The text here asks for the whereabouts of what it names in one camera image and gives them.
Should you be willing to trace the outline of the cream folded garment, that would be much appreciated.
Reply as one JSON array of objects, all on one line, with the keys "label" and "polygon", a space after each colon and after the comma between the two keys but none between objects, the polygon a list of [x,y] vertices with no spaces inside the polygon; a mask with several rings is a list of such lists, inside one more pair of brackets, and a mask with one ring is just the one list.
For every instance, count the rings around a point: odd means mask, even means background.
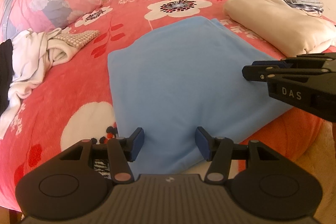
[{"label": "cream folded garment", "polygon": [[283,0],[227,0],[225,14],[272,44],[286,57],[335,46],[335,25],[291,8]]}]

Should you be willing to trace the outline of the pink purple folded quilt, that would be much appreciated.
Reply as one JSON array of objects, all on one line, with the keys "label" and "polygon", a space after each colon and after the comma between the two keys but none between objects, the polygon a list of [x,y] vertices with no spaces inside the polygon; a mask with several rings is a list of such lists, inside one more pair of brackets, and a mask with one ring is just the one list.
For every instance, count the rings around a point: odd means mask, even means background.
[{"label": "pink purple folded quilt", "polygon": [[21,31],[66,28],[102,5],[102,0],[1,0],[1,41]]}]

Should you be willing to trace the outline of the white fleece garment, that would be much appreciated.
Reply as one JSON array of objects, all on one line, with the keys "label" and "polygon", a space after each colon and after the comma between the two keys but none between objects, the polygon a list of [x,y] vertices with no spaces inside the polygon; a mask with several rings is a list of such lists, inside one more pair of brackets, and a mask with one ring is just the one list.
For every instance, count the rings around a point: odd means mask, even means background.
[{"label": "white fleece garment", "polygon": [[50,32],[33,32],[31,29],[20,32],[12,41],[14,75],[8,91],[9,106],[1,115],[1,139],[18,110],[22,100],[43,80],[50,68],[47,46],[49,39],[60,34],[61,28]]}]

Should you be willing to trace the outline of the light blue t-shirt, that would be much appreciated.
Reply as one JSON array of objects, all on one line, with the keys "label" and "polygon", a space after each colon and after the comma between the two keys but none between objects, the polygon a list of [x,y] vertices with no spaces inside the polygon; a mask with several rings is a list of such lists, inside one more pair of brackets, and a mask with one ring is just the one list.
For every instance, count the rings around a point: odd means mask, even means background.
[{"label": "light blue t-shirt", "polygon": [[218,20],[187,18],[108,55],[118,133],[142,128],[134,175],[180,173],[202,161],[195,130],[240,143],[290,109],[242,70],[269,60]]}]

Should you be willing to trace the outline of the black garment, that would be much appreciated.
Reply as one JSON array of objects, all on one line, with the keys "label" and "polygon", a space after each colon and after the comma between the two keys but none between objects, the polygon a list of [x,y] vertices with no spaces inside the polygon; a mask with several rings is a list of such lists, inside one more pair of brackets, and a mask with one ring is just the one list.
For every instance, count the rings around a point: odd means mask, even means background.
[{"label": "black garment", "polygon": [[13,44],[11,39],[7,39],[1,43],[1,59],[0,59],[0,112],[1,114],[7,109],[9,105],[8,91],[11,81],[13,79]]}]

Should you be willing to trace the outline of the beige knit sweater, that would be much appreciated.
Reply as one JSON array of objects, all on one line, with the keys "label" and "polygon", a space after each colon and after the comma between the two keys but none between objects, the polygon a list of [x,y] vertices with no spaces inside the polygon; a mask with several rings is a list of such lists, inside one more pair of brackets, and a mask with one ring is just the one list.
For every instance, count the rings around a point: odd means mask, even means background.
[{"label": "beige knit sweater", "polygon": [[50,38],[47,52],[51,66],[70,61],[84,46],[100,35],[98,30],[84,31],[78,34],[62,33]]}]

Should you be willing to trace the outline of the red floral bed blanket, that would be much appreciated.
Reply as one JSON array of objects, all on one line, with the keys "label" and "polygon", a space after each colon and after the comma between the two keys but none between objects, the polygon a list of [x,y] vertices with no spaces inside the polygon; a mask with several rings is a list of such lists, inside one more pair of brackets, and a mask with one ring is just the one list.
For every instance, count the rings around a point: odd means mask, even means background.
[{"label": "red floral bed blanket", "polygon": [[80,139],[106,141],[115,126],[109,91],[108,53],[130,46],[149,31],[182,19],[204,16],[272,57],[282,54],[251,30],[223,14],[226,0],[106,0],[71,24],[72,33],[98,30],[99,36],[71,61],[53,67],[21,104],[1,140],[1,207],[18,210],[15,187],[37,166]]}]

